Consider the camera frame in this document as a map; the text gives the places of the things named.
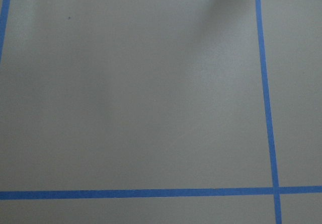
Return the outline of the brown paper table mat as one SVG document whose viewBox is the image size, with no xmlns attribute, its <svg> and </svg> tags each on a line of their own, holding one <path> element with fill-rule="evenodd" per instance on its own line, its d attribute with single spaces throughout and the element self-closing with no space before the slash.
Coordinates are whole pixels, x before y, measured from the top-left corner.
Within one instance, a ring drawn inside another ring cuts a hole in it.
<svg viewBox="0 0 322 224">
<path fill-rule="evenodd" d="M 321 0 L 1 0 L 1 223 L 321 223 Z"/>
</svg>

